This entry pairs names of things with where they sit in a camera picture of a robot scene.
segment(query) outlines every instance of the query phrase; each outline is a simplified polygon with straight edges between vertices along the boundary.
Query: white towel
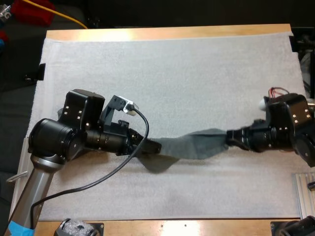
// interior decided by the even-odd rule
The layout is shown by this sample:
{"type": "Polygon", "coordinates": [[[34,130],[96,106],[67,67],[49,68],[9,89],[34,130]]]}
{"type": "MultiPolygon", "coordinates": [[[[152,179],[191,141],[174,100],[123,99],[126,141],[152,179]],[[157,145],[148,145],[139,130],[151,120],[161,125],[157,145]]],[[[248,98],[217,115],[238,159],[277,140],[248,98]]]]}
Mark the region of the white towel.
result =
{"type": "MultiPolygon", "coordinates": [[[[305,94],[289,33],[133,42],[46,39],[44,81],[36,88],[30,129],[57,119],[65,95],[85,89],[134,101],[149,137],[238,129],[265,118],[258,104],[272,86],[305,94]]],[[[139,117],[116,113],[140,133],[139,117]]],[[[49,195],[105,175],[125,157],[91,152],[55,174],[49,195]]],[[[294,153],[231,148],[207,160],[180,160],[161,174],[132,160],[106,182],[45,203],[41,220],[298,217],[292,174],[311,169],[294,153]]]]}

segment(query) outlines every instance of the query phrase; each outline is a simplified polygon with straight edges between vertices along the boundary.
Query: wooden board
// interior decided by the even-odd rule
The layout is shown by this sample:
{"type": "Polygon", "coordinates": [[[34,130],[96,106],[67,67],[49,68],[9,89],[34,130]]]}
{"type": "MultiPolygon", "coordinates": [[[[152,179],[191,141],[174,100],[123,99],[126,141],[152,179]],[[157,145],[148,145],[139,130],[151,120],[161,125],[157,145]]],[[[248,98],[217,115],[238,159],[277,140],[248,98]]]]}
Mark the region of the wooden board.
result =
{"type": "MultiPolygon", "coordinates": [[[[70,41],[133,41],[255,35],[288,31],[291,31],[289,24],[145,29],[76,29],[49,30],[47,31],[46,38],[70,41]]],[[[270,236],[271,221],[290,220],[293,219],[134,220],[102,222],[105,225],[106,236],[270,236]]],[[[60,222],[39,222],[35,235],[52,236],[59,224],[60,222]]]]}
{"type": "MultiPolygon", "coordinates": [[[[133,220],[104,223],[105,236],[270,236],[271,221],[288,220],[133,220]]],[[[52,236],[60,222],[40,222],[35,236],[52,236]]]]}
{"type": "Polygon", "coordinates": [[[202,26],[137,29],[72,29],[49,30],[46,38],[70,41],[132,41],[170,38],[254,35],[291,31],[289,24],[202,26]]]}

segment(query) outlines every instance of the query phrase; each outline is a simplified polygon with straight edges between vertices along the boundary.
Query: yellow cable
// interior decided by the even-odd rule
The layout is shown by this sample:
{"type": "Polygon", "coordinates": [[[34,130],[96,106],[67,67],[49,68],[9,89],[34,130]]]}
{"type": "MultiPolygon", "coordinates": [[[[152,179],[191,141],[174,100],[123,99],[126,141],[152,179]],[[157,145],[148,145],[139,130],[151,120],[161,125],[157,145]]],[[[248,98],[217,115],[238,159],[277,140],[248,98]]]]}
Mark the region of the yellow cable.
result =
{"type": "Polygon", "coordinates": [[[46,11],[50,11],[50,12],[56,14],[56,15],[65,17],[65,18],[67,18],[67,19],[69,19],[69,20],[71,20],[71,21],[74,21],[75,23],[78,23],[78,24],[79,24],[80,26],[82,26],[83,28],[87,29],[87,27],[86,27],[83,23],[81,23],[80,21],[78,21],[78,20],[76,20],[76,19],[74,19],[74,18],[72,18],[72,17],[69,17],[69,16],[64,15],[64,14],[62,14],[62,13],[60,13],[60,12],[57,12],[57,11],[54,11],[54,10],[49,9],[49,8],[47,8],[47,7],[44,7],[44,6],[42,6],[42,5],[39,5],[39,4],[37,4],[37,3],[35,3],[35,2],[32,2],[32,1],[30,1],[30,0],[23,0],[23,1],[29,3],[29,4],[31,4],[31,5],[33,5],[33,6],[39,7],[39,8],[41,8],[41,9],[44,9],[44,10],[46,10],[46,11]]]}

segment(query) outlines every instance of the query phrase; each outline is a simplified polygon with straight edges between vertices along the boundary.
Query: red object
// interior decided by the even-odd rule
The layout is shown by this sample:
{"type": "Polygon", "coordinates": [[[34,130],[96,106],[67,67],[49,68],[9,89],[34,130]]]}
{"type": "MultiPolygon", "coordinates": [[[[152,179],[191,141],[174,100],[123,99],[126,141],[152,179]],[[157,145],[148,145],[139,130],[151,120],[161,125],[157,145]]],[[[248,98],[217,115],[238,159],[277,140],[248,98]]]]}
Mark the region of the red object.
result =
{"type": "Polygon", "coordinates": [[[4,31],[0,31],[0,39],[2,39],[4,42],[9,41],[9,38],[6,36],[4,31]]]}
{"type": "MultiPolygon", "coordinates": [[[[55,10],[55,6],[48,0],[31,0],[41,6],[45,6],[49,9],[55,10]]],[[[15,0],[11,12],[15,15],[15,18],[24,23],[29,23],[38,26],[50,26],[51,21],[54,18],[54,14],[33,6],[22,0],[15,0]]]]}

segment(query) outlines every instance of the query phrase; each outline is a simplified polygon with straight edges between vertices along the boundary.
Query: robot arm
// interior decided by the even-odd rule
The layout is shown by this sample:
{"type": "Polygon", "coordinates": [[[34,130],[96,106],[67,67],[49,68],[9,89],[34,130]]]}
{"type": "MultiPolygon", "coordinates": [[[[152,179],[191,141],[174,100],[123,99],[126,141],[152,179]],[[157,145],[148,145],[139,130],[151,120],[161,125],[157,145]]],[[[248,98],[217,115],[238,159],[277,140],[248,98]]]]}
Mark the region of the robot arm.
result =
{"type": "Polygon", "coordinates": [[[266,120],[228,130],[226,143],[254,152],[295,151],[310,167],[315,166],[315,123],[306,98],[289,93],[264,101],[266,120]]]}
{"type": "MultiPolygon", "coordinates": [[[[143,137],[120,120],[113,123],[114,110],[131,113],[134,104],[114,96],[102,113],[105,99],[95,93],[75,89],[66,96],[58,121],[39,121],[29,137],[29,153],[34,169],[10,218],[5,236],[33,235],[53,175],[67,161],[86,149],[103,150],[117,155],[131,154],[143,137]]],[[[159,153],[161,144],[146,140],[142,153],[159,153]]]]}

